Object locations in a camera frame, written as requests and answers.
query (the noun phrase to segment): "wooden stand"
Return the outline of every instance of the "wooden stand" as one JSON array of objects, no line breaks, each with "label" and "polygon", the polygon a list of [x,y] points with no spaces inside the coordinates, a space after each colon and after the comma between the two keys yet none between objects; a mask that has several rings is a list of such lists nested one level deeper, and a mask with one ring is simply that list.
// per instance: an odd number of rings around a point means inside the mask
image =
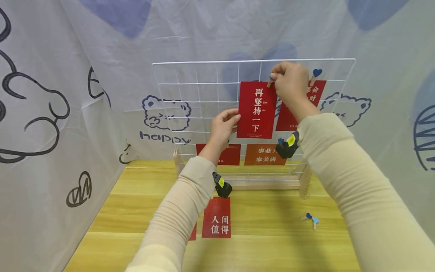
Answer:
[{"label": "wooden stand", "polygon": [[[177,176],[184,168],[184,162],[177,150],[174,150],[174,162]],[[295,174],[280,174],[276,172],[262,173],[261,175],[235,176],[222,174],[226,182],[231,184],[233,190],[299,190],[302,199],[306,199],[311,180],[311,168],[306,160],[297,165],[292,171]]]}]

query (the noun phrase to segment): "yellow label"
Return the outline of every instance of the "yellow label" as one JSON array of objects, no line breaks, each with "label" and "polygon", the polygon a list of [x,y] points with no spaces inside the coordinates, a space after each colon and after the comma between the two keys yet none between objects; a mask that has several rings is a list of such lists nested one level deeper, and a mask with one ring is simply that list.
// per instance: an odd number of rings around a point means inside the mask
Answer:
[{"label": "yellow label", "polygon": [[218,184],[223,188],[224,187],[224,179],[220,178]]},{"label": "yellow label", "polygon": [[290,138],[287,140],[288,146],[292,146],[294,144],[294,141],[296,140],[296,137],[292,134]]}]

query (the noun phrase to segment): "left hand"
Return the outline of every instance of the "left hand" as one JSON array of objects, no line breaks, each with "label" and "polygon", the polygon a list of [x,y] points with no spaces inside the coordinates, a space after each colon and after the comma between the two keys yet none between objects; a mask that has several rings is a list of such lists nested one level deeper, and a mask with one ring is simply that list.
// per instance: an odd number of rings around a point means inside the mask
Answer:
[{"label": "left hand", "polygon": [[228,147],[231,134],[237,131],[240,120],[239,109],[224,110],[211,122],[209,144],[215,146],[220,152]]},{"label": "left hand", "polygon": [[198,156],[218,164],[222,151],[228,147],[231,134],[236,132],[237,123],[240,120],[239,109],[224,110],[211,122],[210,140]]}]

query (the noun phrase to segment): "white wire grid panel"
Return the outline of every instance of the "white wire grid panel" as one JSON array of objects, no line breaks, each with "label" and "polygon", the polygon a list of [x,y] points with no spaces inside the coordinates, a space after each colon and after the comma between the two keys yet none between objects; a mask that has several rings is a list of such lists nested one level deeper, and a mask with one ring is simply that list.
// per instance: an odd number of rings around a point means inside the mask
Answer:
[{"label": "white wire grid panel", "polygon": [[[153,113],[167,122],[167,128],[175,140],[184,162],[196,156],[196,144],[206,143],[211,120],[219,112],[238,107],[241,81],[268,81],[273,66],[284,60],[228,60],[228,61],[185,61],[153,63],[160,98],[154,98]],[[309,71],[322,69],[317,80],[326,80],[326,86],[319,102],[329,105],[334,112],[338,99],[343,94],[346,82],[355,65],[354,58],[293,59]],[[332,94],[333,99],[326,99]],[[243,181],[288,181],[289,175],[298,178],[306,164],[301,163],[302,154],[298,149],[284,166],[243,166],[247,144],[276,144],[279,138],[288,138],[291,131],[275,131],[280,101],[277,104],[272,139],[230,138],[231,144],[241,144],[240,166],[218,166],[218,172],[227,180]]]}]

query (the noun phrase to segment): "red card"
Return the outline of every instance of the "red card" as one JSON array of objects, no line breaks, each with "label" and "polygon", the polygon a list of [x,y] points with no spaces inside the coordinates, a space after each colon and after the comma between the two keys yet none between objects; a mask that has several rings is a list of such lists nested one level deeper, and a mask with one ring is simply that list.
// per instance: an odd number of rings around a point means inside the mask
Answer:
[{"label": "red card", "polygon": [[240,83],[237,138],[272,139],[277,95],[275,84],[243,81]]},{"label": "red card", "polygon": [[285,165],[287,159],[275,151],[276,144],[248,144],[244,165]]},{"label": "red card", "polygon": [[[308,82],[307,97],[317,107],[325,88],[326,80],[316,80],[313,86],[310,86],[310,84],[311,81]],[[282,103],[275,131],[295,131],[297,128],[298,122],[296,118],[291,114],[288,107]]]},{"label": "red card", "polygon": [[[199,155],[205,144],[196,144],[196,155]],[[240,165],[240,144],[230,144],[219,157],[218,165]]]},{"label": "red card", "polygon": [[230,198],[214,197],[204,210],[203,238],[231,238]]},{"label": "red card", "polygon": [[193,227],[193,231],[192,231],[192,233],[191,233],[191,236],[190,236],[190,238],[189,238],[189,241],[195,241],[195,240],[196,240],[196,225],[197,225],[197,224],[195,224],[195,226]]}]

